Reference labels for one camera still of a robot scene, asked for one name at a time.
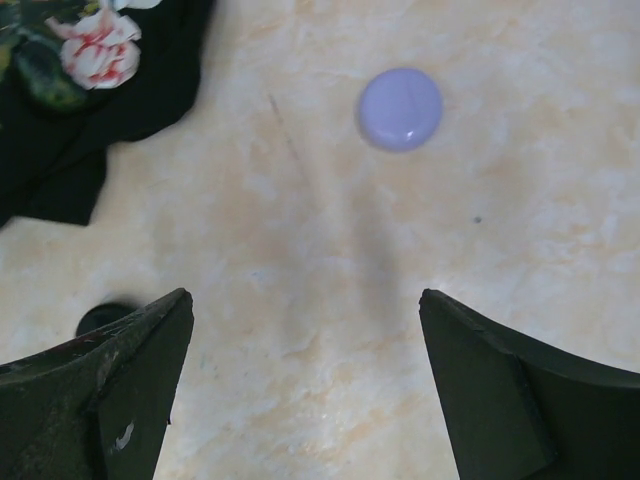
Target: black fabric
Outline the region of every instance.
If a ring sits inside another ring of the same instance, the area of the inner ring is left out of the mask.
[[[72,86],[87,96],[72,113],[52,111],[34,101],[21,77],[20,62],[28,58],[33,65],[33,57],[40,56],[42,63],[44,50],[24,34],[3,37],[8,28],[0,28],[0,48],[13,45],[4,78],[0,71],[0,227],[16,215],[89,223],[105,181],[109,145],[153,135],[193,106],[214,3],[162,0],[148,10],[118,12],[142,32],[135,42],[141,51],[137,73],[111,90],[85,92]],[[0,27],[9,21],[9,8],[0,3]]]

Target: dark green object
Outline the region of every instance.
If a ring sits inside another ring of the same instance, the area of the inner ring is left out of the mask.
[[[41,107],[76,112],[86,103],[88,93],[62,69],[59,53],[50,43],[34,38],[14,48],[16,70],[29,97]]]
[[[137,310],[132,304],[126,303],[103,303],[89,310],[76,329],[76,337],[81,337],[87,333],[114,323],[121,318],[131,315]]]
[[[0,366],[0,478],[151,480],[191,339],[191,306],[176,290]]]
[[[637,480],[640,375],[426,290],[420,319],[461,480]]]

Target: floral print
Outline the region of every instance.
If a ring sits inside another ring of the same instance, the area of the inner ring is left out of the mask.
[[[61,39],[60,60],[65,72],[87,90],[116,88],[136,73],[140,50],[133,43],[141,32],[129,17],[100,1],[100,9],[75,25],[45,22]]]

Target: tile floor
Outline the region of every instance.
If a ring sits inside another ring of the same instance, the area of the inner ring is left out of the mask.
[[[0,233],[0,362],[184,286],[158,480],[455,479],[423,288],[640,370],[639,25],[635,0],[224,0],[198,106],[113,148],[93,224]],[[446,118],[390,155],[353,110],[399,65]]]

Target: black cloth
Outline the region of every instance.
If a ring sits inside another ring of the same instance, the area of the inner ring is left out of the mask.
[[[56,64],[57,52],[47,49],[52,34],[46,18],[81,18],[55,11],[56,5],[75,1],[81,8],[87,0],[21,1],[28,2],[17,6],[22,10],[14,9],[16,2],[0,2],[0,227],[13,216],[87,225],[106,178],[109,145],[147,138],[193,106],[215,0],[162,0],[148,10],[119,11],[142,32],[135,41],[140,64],[130,80],[109,90],[75,85]],[[48,10],[27,9],[38,5]],[[18,15],[31,16],[16,22]],[[25,68],[75,103],[52,108],[40,101],[21,76]]]

